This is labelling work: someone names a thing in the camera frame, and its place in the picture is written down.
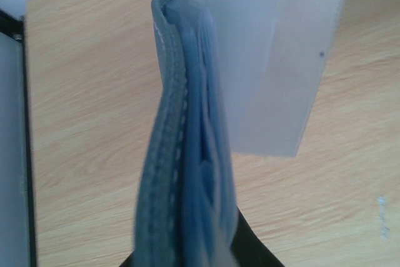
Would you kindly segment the teal card holder wallet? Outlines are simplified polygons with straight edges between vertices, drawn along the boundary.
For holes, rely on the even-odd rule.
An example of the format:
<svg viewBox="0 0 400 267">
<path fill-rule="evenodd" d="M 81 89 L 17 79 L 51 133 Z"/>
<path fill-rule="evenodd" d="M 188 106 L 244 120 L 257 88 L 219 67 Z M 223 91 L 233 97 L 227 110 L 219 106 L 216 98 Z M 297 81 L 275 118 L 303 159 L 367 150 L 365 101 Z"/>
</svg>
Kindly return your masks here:
<svg viewBox="0 0 400 267">
<path fill-rule="evenodd" d="M 344 2 L 152 0 L 163 84 L 135 266 L 239 266 L 231 155 L 296 155 Z"/>
</svg>

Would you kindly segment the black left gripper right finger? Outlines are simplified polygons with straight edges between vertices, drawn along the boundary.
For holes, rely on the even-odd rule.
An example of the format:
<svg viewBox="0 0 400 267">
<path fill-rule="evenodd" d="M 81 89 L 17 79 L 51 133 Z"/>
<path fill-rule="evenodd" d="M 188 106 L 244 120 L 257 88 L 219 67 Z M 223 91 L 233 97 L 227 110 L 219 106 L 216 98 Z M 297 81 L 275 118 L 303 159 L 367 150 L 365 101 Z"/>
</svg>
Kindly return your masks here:
<svg viewBox="0 0 400 267">
<path fill-rule="evenodd" d="M 284 267 L 256 236 L 240 210 L 231 252 L 240 267 Z"/>
</svg>

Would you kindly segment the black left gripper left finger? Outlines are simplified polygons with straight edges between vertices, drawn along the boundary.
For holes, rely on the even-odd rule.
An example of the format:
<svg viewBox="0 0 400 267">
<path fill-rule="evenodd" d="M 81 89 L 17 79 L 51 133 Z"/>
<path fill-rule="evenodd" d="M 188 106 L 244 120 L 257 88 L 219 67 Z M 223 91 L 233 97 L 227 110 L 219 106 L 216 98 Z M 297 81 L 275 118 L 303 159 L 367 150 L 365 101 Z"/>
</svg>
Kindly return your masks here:
<svg viewBox="0 0 400 267">
<path fill-rule="evenodd" d="M 135 264 L 134 264 L 134 254 L 135 254 L 135 251 L 133 251 L 133 252 L 120 264 L 120 267 L 135 267 Z"/>
</svg>

